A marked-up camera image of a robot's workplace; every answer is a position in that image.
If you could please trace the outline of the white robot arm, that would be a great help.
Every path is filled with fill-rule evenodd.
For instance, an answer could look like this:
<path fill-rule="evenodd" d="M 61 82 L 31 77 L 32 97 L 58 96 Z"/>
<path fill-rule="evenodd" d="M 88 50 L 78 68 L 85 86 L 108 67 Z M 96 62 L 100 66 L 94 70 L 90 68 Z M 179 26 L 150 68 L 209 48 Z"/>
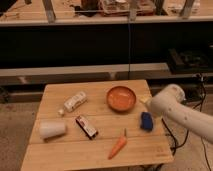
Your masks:
<path fill-rule="evenodd" d="M 213 116 L 183 105 L 184 99 L 183 89 L 177 84 L 169 84 L 148 99 L 145 105 L 152 114 L 167 116 L 213 144 Z"/>

